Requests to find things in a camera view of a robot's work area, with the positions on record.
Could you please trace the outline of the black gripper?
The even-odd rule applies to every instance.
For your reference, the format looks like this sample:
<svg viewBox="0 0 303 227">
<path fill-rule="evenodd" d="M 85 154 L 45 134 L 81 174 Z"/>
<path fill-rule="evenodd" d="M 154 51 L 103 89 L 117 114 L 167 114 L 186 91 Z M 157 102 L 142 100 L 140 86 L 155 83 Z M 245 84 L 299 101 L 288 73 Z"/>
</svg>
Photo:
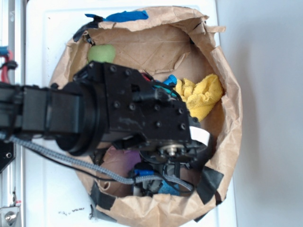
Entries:
<svg viewBox="0 0 303 227">
<path fill-rule="evenodd" d="M 213 156 L 212 136 L 186 104 L 137 70 L 91 62 L 73 77 L 84 102 L 82 135 L 93 146 L 138 150 L 153 164 L 202 169 Z"/>
</svg>

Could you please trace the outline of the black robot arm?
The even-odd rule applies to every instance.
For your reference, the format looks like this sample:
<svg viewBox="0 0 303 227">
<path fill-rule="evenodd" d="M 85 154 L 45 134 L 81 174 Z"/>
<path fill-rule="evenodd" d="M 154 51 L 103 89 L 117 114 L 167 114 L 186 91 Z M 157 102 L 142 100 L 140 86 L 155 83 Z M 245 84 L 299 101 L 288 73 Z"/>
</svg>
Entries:
<svg viewBox="0 0 303 227">
<path fill-rule="evenodd" d="M 213 156 L 212 136 L 176 92 L 112 63 L 89 63 L 63 88 L 1 83 L 0 130 L 5 139 L 55 140 L 73 156 L 110 144 L 198 170 Z"/>
</svg>

